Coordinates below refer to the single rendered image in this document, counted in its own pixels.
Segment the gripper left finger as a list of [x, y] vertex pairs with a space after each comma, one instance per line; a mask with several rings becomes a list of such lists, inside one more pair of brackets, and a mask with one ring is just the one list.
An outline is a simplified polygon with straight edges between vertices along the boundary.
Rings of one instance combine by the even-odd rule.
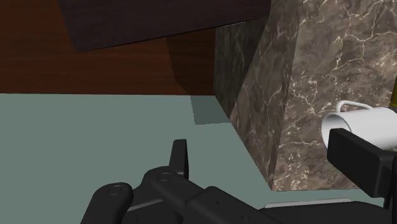
[[169, 164], [147, 171], [137, 188], [98, 188], [80, 224], [218, 224], [216, 214], [190, 204], [203, 191], [189, 180], [187, 142], [177, 139]]

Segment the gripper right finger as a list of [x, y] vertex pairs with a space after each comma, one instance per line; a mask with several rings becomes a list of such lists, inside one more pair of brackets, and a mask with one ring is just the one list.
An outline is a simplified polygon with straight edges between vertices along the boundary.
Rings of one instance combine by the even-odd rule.
[[327, 159], [384, 208], [397, 208], [397, 152], [386, 151], [345, 129], [331, 129]]

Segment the white mug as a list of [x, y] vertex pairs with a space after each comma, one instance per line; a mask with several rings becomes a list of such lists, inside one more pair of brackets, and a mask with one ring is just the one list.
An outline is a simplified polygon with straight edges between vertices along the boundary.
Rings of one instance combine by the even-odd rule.
[[325, 146], [328, 146], [331, 129], [348, 130], [383, 150], [397, 148], [397, 113], [387, 107], [340, 101], [321, 123]]

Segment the olive yellow slender object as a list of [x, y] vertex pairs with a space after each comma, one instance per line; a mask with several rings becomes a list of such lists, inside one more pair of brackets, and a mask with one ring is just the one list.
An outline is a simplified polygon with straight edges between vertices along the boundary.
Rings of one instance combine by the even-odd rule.
[[391, 94], [391, 99], [390, 99], [389, 106], [397, 108], [397, 77], [395, 79], [395, 83], [394, 83], [394, 86], [393, 86], [393, 91], [392, 91], [392, 94]]

